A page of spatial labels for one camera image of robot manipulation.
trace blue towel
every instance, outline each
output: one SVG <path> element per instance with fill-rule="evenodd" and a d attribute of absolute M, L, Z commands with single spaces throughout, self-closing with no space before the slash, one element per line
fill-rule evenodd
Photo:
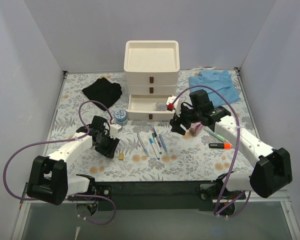
<path fill-rule="evenodd" d="M 239 94 L 232 82 L 231 75 L 227 70 L 225 71 L 214 71 L 205 70 L 199 73 L 199 76 L 189 77 L 189 87 L 195 85 L 207 85 L 215 90 L 217 90 L 229 103 L 234 103 L 240 100 Z M 190 92 L 194 92 L 200 89 L 206 90 L 208 93 L 210 101 L 212 101 L 213 106 L 216 108 L 221 105 L 225 105 L 225 101 L 221 99 L 215 92 L 204 87 L 194 87 L 190 89 Z"/>

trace floral tablecloth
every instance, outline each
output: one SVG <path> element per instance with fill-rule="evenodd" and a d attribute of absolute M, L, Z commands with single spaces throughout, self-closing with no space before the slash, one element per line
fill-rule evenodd
<path fill-rule="evenodd" d="M 232 106 L 239 115 L 240 124 L 256 135 L 236 72 L 229 70 L 229 73 L 240 96 L 240 100 Z M 177 93 L 188 87 L 190 76 L 197 74 L 196 70 L 180 71 Z M 129 96 L 124 73 L 69 74 L 65 79 L 61 99 L 57 106 L 50 140 L 70 139 L 76 129 L 82 126 L 78 117 L 78 107 L 88 99 L 81 90 L 101 77 L 107 78 L 110 82 L 119 83 L 122 87 L 122 96 L 110 108 L 110 111 L 114 113 L 117 109 L 128 108 Z M 190 103 L 189 93 L 185 93 L 182 100 Z M 100 110 L 93 103 L 87 103 L 82 108 L 84 121 L 90 123 L 94 115 L 109 119 L 107 112 Z M 156 160 L 150 143 L 147 141 L 151 136 L 152 124 L 157 133 L 163 135 L 168 148 L 168 154 L 162 155 L 161 160 Z M 95 180 L 99 182 L 191 181 L 215 180 L 217 176 L 228 171 L 234 154 L 233 149 L 209 148 L 208 143 L 216 143 L 218 140 L 203 130 L 195 137 L 188 132 L 182 136 L 170 130 L 171 127 L 166 121 L 129 120 L 117 136 L 120 142 L 112 160 L 91 148 L 68 167 L 68 173 L 70 175 L 87 174 L 95 177 Z M 140 134 L 147 145 L 150 157 L 145 156 L 138 143 L 137 134 Z M 61 144 L 50 144 L 47 154 L 56 151 Z M 123 161 L 119 160 L 119 153 L 124 153 Z M 237 156 L 234 170 L 241 172 L 252 170 L 248 160 L 241 153 Z"/>

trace white wall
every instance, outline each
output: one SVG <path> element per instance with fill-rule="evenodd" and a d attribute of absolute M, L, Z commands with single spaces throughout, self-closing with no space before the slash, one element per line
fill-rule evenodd
<path fill-rule="evenodd" d="M 276 0 L 24 0 L 62 70 L 123 71 L 129 40 L 176 40 L 181 69 L 240 67 Z"/>
<path fill-rule="evenodd" d="M 288 192 L 300 227 L 300 0 L 277 0 L 241 68 L 263 141 L 291 154 Z"/>
<path fill-rule="evenodd" d="M 19 200 L 8 195 L 2 173 L 20 147 L 47 137 L 62 71 L 23 0 L 0 0 L 0 240 L 10 239 Z M 8 184 L 20 195 L 42 147 L 12 161 Z"/>

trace orange highlighter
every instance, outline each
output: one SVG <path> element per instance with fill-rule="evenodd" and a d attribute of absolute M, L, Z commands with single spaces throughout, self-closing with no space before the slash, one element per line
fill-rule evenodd
<path fill-rule="evenodd" d="M 211 149 L 230 149 L 230 143 L 209 143 L 209 148 Z"/>

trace white drawer organizer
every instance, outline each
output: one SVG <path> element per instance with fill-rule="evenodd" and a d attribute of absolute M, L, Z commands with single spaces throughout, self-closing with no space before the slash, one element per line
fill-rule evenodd
<path fill-rule="evenodd" d="M 129 93 L 128 119 L 172 119 L 175 111 L 158 111 L 156 103 L 166 103 L 168 97 L 176 95 L 179 71 L 177 41 L 128 41 L 124 56 Z"/>

